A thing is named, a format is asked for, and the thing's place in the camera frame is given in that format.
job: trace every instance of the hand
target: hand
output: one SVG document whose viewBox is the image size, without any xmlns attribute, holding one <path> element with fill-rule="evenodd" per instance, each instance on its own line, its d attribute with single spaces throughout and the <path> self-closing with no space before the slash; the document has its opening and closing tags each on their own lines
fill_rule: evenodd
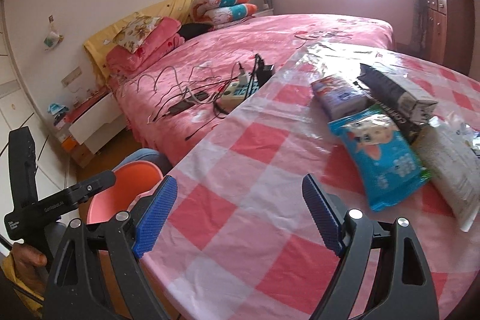
<svg viewBox="0 0 480 320">
<path fill-rule="evenodd" d="M 20 281 L 34 292 L 43 294 L 45 292 L 45 284 L 40 279 L 35 267 L 46 266 L 47 257 L 36 248 L 20 243 L 13 244 L 11 255 L 14 258 L 15 272 Z"/>
</svg>

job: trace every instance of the table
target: table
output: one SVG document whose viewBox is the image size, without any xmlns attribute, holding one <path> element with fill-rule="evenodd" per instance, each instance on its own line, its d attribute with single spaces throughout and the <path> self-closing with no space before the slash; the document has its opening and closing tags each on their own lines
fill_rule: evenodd
<svg viewBox="0 0 480 320">
<path fill-rule="evenodd" d="M 355 76 L 361 61 L 391 64 L 440 100 L 438 116 L 456 111 L 480 128 L 480 84 L 464 75 L 387 50 L 304 46 L 171 172 L 178 199 L 143 265 L 186 318 L 309 318 L 338 263 L 302 198 L 309 172 L 371 219 L 410 220 L 432 272 L 441 319 L 467 291 L 480 269 L 478 220 L 461 232 L 431 184 L 399 205 L 369 210 L 354 163 L 311 99 L 310 83 L 321 73 Z M 377 260 L 372 251 L 352 315 L 363 312 Z"/>
</svg>

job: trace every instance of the wall socket panel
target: wall socket panel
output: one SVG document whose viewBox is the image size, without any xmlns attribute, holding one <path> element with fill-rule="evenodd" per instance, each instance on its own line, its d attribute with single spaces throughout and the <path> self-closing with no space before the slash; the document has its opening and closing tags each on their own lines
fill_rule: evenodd
<svg viewBox="0 0 480 320">
<path fill-rule="evenodd" d="M 67 87 L 70 83 L 72 83 L 75 79 L 77 79 L 82 74 L 82 69 L 77 67 L 74 69 L 70 74 L 62 79 L 63 87 Z"/>
</svg>

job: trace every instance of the metal screw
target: metal screw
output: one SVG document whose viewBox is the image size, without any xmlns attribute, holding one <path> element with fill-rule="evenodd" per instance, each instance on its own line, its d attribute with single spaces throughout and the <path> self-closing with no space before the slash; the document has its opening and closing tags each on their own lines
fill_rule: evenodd
<svg viewBox="0 0 480 320">
<path fill-rule="evenodd" d="M 117 221 L 125 221 L 126 219 L 128 219 L 128 212 L 127 211 L 119 211 L 116 216 L 115 216 L 115 219 L 117 219 Z"/>
<path fill-rule="evenodd" d="M 403 217 L 400 217 L 397 220 L 397 223 L 398 223 L 399 226 L 408 226 L 410 224 L 409 220 L 407 220 L 406 218 L 403 218 Z"/>
<path fill-rule="evenodd" d="M 360 220 L 363 217 L 363 213 L 358 209 L 352 209 L 349 211 L 349 216 L 352 219 Z"/>
<path fill-rule="evenodd" d="M 82 225 L 82 221 L 80 219 L 74 219 L 70 221 L 70 228 L 78 228 Z"/>
</svg>

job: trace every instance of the yellow sleeve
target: yellow sleeve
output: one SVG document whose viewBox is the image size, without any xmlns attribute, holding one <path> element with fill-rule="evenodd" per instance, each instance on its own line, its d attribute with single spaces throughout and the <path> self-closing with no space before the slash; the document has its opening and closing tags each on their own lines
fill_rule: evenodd
<svg viewBox="0 0 480 320">
<path fill-rule="evenodd" d="M 27 290 L 27 292 L 33 294 L 35 297 L 38 297 L 40 299 L 43 299 L 43 297 L 37 293 L 35 293 L 33 290 L 31 290 L 27 285 L 25 285 L 20 279 L 17 278 L 17 275 L 15 274 L 15 263 L 13 256 L 10 254 L 8 257 L 6 257 L 3 260 L 3 263 L 1 265 L 1 268 L 3 270 L 3 273 L 5 276 L 12 282 L 16 283 L 16 285 L 20 286 L 21 288 Z M 15 291 L 18 297 L 22 300 L 22 302 L 25 304 L 25 306 L 30 309 L 30 311 L 37 317 L 41 317 L 40 309 L 42 308 L 42 305 L 38 304 L 34 300 L 28 298 L 24 294 Z"/>
</svg>

